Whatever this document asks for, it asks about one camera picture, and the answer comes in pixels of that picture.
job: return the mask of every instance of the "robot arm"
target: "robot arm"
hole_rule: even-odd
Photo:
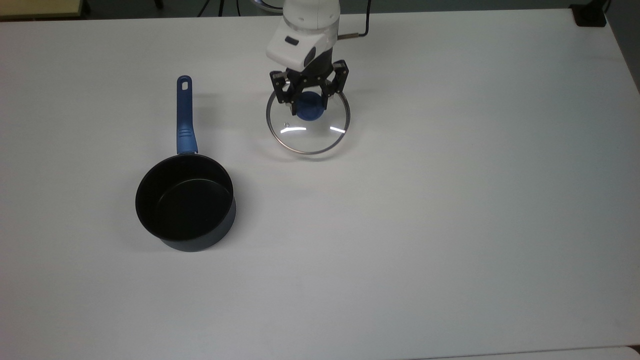
[[[289,105],[291,115],[296,115],[304,89],[319,86],[326,110],[329,97],[342,92],[349,74],[344,60],[332,63],[333,45],[338,40],[339,0],[285,0],[283,14],[267,46],[267,56],[287,67],[270,73],[278,102]]]
[[[285,0],[283,17],[267,46],[267,56],[303,72],[338,40],[339,0]]]

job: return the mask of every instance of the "blue handle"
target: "blue handle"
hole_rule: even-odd
[[[196,135],[193,132],[193,91],[191,89],[191,78],[183,75],[178,78],[178,131],[177,145],[178,155],[194,154],[198,152]]]

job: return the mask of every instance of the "table surface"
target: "table surface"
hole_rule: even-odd
[[[341,33],[360,29],[341,18]],[[352,123],[304,158],[266,125],[278,18],[0,24],[3,359],[409,359],[640,340],[640,96],[569,10],[371,15]],[[236,222],[148,234],[139,181],[200,153]]]

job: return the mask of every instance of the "metal rim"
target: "metal rim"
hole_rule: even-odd
[[[273,100],[276,98],[276,92],[271,93],[271,97],[269,97],[269,101],[267,102],[267,125],[269,126],[269,130],[271,131],[271,134],[280,143],[280,145],[284,146],[286,149],[290,151],[295,152],[296,154],[316,155],[316,154],[322,154],[323,152],[333,149],[336,145],[338,145],[338,143],[342,140],[342,138],[344,138],[344,135],[347,134],[347,130],[349,130],[349,123],[351,122],[351,108],[349,107],[349,102],[347,101],[347,97],[344,96],[342,92],[337,93],[337,95],[340,97],[340,100],[342,100],[342,104],[344,105],[344,110],[346,112],[346,121],[344,122],[344,133],[342,133],[340,137],[338,137],[338,140],[336,140],[329,147],[322,149],[320,151],[300,151],[288,146],[278,137],[275,130],[273,129],[273,126],[271,125],[271,105],[273,104]]]
[[[271,6],[262,0],[252,0],[255,6],[272,13],[282,13],[282,8]]]

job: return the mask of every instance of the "saucepan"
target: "saucepan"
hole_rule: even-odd
[[[177,152],[154,166],[138,186],[136,212],[142,225],[170,247],[195,252],[220,241],[236,218],[229,174],[198,154],[193,131],[189,76],[177,82]]]

